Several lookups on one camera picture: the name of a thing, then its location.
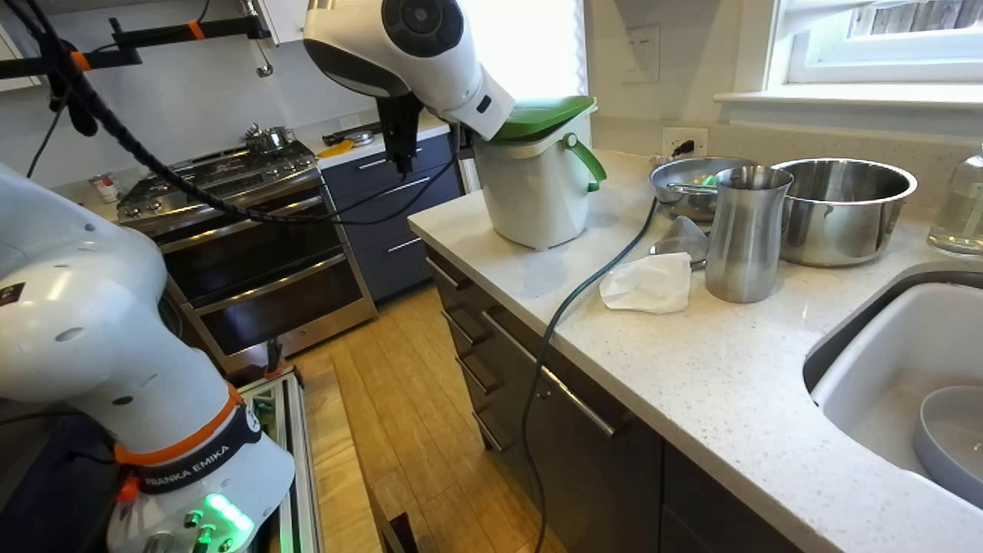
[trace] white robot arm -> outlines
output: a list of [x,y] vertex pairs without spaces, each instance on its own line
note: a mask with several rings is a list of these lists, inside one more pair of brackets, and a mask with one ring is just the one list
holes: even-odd
[[158,313],[158,245],[0,166],[0,397],[67,403],[117,441],[138,496],[107,547],[243,550],[292,485],[222,373]]
[[413,99],[482,140],[512,115],[512,97],[478,64],[456,0],[311,3],[304,48],[323,74],[378,99],[389,153],[416,144]]

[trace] cabinet handle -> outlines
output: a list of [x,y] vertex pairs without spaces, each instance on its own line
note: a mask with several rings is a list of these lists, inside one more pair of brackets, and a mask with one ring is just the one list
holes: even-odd
[[564,380],[558,380],[558,375],[542,363],[515,335],[510,335],[488,311],[482,311],[482,321],[501,335],[508,338],[532,367],[538,367],[552,383],[555,391],[575,403],[575,410],[592,425],[599,428],[609,441],[617,433],[614,425],[609,425],[599,413],[592,413],[571,388],[564,388]]
[[376,158],[376,159],[367,159],[367,163],[360,163],[360,174],[373,174],[373,168],[378,168],[378,166],[384,166],[386,163],[386,158]]
[[547,367],[547,363],[542,363],[512,332],[508,332],[488,311],[482,311],[482,321],[484,321],[501,338],[508,338],[508,342],[527,361],[527,367]]
[[259,302],[259,297],[272,296],[272,293],[278,293],[287,286],[311,281],[311,278],[317,278],[317,273],[323,273],[323,271],[330,271],[336,264],[343,264],[343,254],[323,258],[323,261],[317,261],[317,264],[311,264],[311,267],[304,267],[298,273],[278,278],[278,281],[272,281],[266,286],[256,286],[256,288],[247,288],[239,296],[222,297],[214,305],[203,305],[192,313],[208,318],[208,313],[226,311],[226,308],[243,305],[243,302]]
[[397,184],[397,189],[384,190],[380,198],[404,194],[404,190],[416,190],[424,184],[431,184],[431,180],[416,180],[416,183]]
[[545,367],[545,375],[552,380],[552,388],[595,428],[605,433],[605,441],[614,441],[617,428],[609,425],[599,413],[592,413],[571,388],[564,388],[564,380],[558,380],[558,375],[552,375]]
[[452,332],[457,332],[467,348],[461,354],[467,354],[474,345],[478,345],[478,338],[474,338],[452,313],[442,313],[442,321],[452,325]]
[[421,237],[413,237],[413,240],[404,240],[404,242],[389,245],[386,254],[402,253],[402,250],[413,250],[413,245],[417,245],[417,242],[421,242]]
[[[302,210],[311,210],[311,206],[318,206],[318,202],[323,202],[323,198],[307,198],[307,201],[289,202],[289,206],[282,206],[282,210],[276,210],[271,216],[292,216],[292,212],[302,212]],[[225,237],[247,233],[253,229],[259,229],[259,223],[253,223],[253,219],[233,223],[233,224],[225,224],[225,229],[212,229],[212,230],[166,242],[166,245],[159,245],[159,253],[171,254],[171,253],[196,250],[196,245],[206,245],[206,242],[214,242],[214,240],[225,240]]]
[[461,281],[456,281],[449,271],[442,271],[433,258],[427,258],[427,264],[431,264],[431,271],[436,273],[436,278],[442,278],[452,288],[464,288],[464,282]]
[[474,379],[474,383],[482,388],[482,397],[494,395],[499,380],[494,380],[494,375],[488,375],[488,369],[478,369],[478,367],[467,363],[464,356],[457,356],[457,367],[464,367],[464,373]]

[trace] stainless steel bowl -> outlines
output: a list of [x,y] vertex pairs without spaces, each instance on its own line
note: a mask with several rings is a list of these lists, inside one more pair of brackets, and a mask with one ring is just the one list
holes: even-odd
[[651,184],[671,216],[688,216],[695,224],[708,229],[719,194],[716,175],[738,166],[751,163],[722,158],[668,159],[651,168]]
[[784,258],[850,267],[882,258],[900,206],[914,194],[913,174],[850,158],[785,159]]

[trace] white cloth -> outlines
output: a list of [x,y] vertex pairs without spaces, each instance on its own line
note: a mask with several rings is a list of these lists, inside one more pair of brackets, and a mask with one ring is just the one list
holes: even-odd
[[614,267],[599,296],[609,311],[678,313],[688,308],[691,254],[645,254]]

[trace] stainless steel pitcher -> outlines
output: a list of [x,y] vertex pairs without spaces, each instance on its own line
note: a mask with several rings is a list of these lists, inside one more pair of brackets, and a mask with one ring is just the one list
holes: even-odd
[[716,180],[707,288],[716,297],[751,305],[776,286],[781,219],[791,175],[749,163]]

